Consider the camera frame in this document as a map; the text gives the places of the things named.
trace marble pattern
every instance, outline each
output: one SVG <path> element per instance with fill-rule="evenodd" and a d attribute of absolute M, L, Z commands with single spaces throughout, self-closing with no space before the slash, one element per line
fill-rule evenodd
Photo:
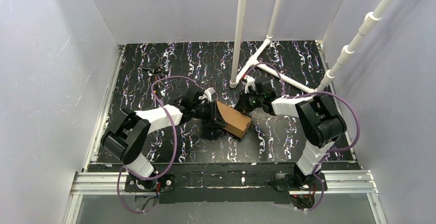
<path fill-rule="evenodd" d="M 244 42 L 241 47 L 240 65 L 255 53 L 262 42 Z M 122 59 L 118 80 L 112 96 L 106 126 L 120 108 L 147 110 L 155 107 L 150 92 L 154 77 L 139 66 L 152 67 L 163 64 L 169 76 L 183 75 L 194 79 L 203 89 L 214 87 L 218 99 L 235 105 L 238 93 L 243 88 L 229 88 L 232 42 L 204 43 L 157 43 L 128 44 Z M 324 69 L 314 41 L 272 42 L 259 57 L 260 61 L 274 64 L 279 71 L 305 85 L 315 88 Z M 255 69 L 254 78 L 270 78 L 278 95 L 281 84 L 278 79 Z M 158 87 L 158 97 L 164 103 L 184 94 L 185 80 L 162 81 Z M 289 95 L 302 92 L 288 84 Z M 288 116 L 271 116 L 257 109 L 249 114 L 252 125 L 247 134 L 238 139 L 222 129 L 202 128 L 200 120 L 191 120 L 177 127 L 176 162 L 296 162 L 305 144 L 305 136 L 298 119 Z M 143 153 L 152 162 L 168 162 L 173 150 L 170 127 L 149 134 Z M 336 146 L 344 147 L 345 139 Z M 329 160 L 351 160 L 351 153 L 336 153 Z M 119 162 L 104 148 L 100 148 L 98 162 Z"/>

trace black marble tabletop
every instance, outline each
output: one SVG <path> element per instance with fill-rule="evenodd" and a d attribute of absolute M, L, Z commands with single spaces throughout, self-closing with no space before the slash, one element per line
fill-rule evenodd
<path fill-rule="evenodd" d="M 241 47 L 239 69 L 254 54 L 262 42 L 244 42 Z M 218 99 L 228 105 L 235 105 L 243 83 L 236 89 L 229 87 L 233 42 L 204 43 L 156 43 L 128 44 L 122 59 L 119 75 L 112 96 L 106 126 L 123 107 L 132 110 L 155 108 L 150 86 L 154 76 L 140 66 L 155 68 L 162 64 L 169 76 L 182 75 L 195 80 L 201 88 L 215 88 Z M 314 41 L 272 42 L 259 57 L 259 61 L 272 63 L 285 75 L 311 88 L 318 86 L 324 68 Z M 255 69 L 254 78 L 271 78 L 277 94 L 281 84 L 277 78 Z M 157 95 L 168 103 L 186 91 L 186 80 L 162 81 Z M 289 95 L 302 91 L 288 84 Z M 298 118 L 271 116 L 261 109 L 249 114 L 251 127 L 242 139 L 222 129 L 203 128 L 200 120 L 191 120 L 177 127 L 177 156 L 175 162 L 296 162 L 304 149 L 305 136 Z M 336 147 L 345 147 L 345 138 L 336 142 Z M 172 129 L 167 127 L 149 134 L 142 152 L 151 162 L 168 162 L 173 150 Z M 329 160 L 352 160 L 351 153 L 336 153 Z M 98 161 L 119 163 L 107 150 L 100 147 Z"/>

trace white wall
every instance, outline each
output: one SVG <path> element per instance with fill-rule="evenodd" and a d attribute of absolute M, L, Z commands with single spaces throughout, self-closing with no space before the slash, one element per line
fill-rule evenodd
<path fill-rule="evenodd" d="M 93 0 L 0 0 L 0 223 L 61 223 L 118 46 Z"/>
<path fill-rule="evenodd" d="M 118 44 L 234 41 L 238 0 L 95 0 Z M 247 0 L 243 40 L 263 41 L 276 0 Z M 342 0 L 283 0 L 275 40 L 321 40 Z"/>
<path fill-rule="evenodd" d="M 329 66 L 379 1 L 343 1 L 324 39 Z M 394 0 L 334 81 L 360 116 L 357 159 L 374 175 L 388 223 L 434 223 L 435 18 L 436 0 Z"/>

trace cardboard box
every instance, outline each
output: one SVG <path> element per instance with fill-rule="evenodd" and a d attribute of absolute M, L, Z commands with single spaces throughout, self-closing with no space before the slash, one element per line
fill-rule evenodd
<path fill-rule="evenodd" d="M 217 101 L 216 105 L 224 121 L 227 122 L 227 126 L 223 129 L 242 138 L 251 125 L 251 118 L 222 102 Z"/>

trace brown box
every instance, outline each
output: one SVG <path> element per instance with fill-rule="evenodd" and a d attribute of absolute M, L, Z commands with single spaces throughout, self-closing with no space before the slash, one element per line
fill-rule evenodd
<path fill-rule="evenodd" d="M 251 118 L 241 114 L 222 102 L 217 101 L 216 105 L 218 106 L 224 121 L 227 122 L 227 126 L 223 129 L 239 138 L 242 138 L 251 125 Z"/>

